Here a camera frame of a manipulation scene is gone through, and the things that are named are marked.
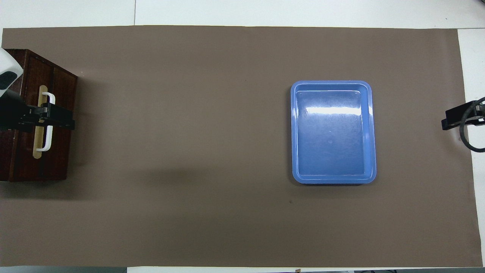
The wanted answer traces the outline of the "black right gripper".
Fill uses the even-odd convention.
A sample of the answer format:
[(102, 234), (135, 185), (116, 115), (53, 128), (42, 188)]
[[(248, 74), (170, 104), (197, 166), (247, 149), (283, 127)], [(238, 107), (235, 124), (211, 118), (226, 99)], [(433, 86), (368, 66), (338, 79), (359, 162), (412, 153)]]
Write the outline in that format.
[(475, 126), (483, 126), (485, 124), (485, 100), (476, 100), (466, 102), (461, 104), (457, 107), (451, 108), (445, 111), (445, 119), (441, 120), (441, 127), (443, 131), (450, 130), (452, 128), (456, 128), (460, 125), (462, 121), (462, 116), (465, 111), (471, 106), (474, 102), (474, 111), (475, 111)]

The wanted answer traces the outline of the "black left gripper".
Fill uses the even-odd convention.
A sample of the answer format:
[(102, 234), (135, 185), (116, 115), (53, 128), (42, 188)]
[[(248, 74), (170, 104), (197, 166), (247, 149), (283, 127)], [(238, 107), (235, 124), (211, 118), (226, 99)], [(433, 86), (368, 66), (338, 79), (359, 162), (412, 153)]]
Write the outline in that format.
[(43, 103), (43, 112), (39, 118), (34, 113), (35, 107), (27, 105), (23, 98), (14, 91), (5, 91), (0, 99), (0, 130), (32, 132), (38, 121), (44, 126), (75, 129), (73, 112), (53, 103)]

